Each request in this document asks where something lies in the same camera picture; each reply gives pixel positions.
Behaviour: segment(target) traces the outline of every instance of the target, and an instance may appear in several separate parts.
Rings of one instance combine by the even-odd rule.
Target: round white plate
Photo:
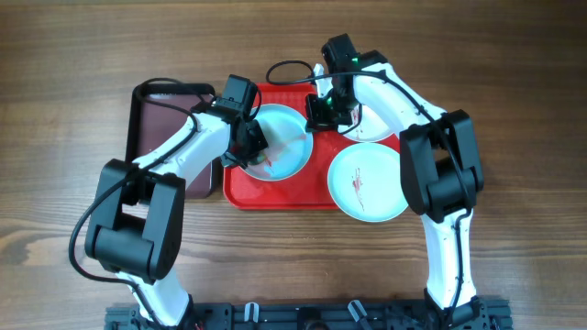
[[[400,155],[378,143],[342,150],[328,169],[328,190],[342,211],[366,222],[393,219],[407,207]]]
[[[245,172],[253,178],[274,182],[301,170],[314,147],[312,134],[305,132],[304,116],[289,106],[264,104],[255,119],[269,147],[261,152],[258,164],[249,165]]]
[[[344,132],[355,126],[359,121],[359,106],[352,111],[353,125],[339,125],[338,132]],[[360,125],[344,135],[355,142],[378,142],[390,137],[393,131],[368,106],[363,106],[363,116]]]

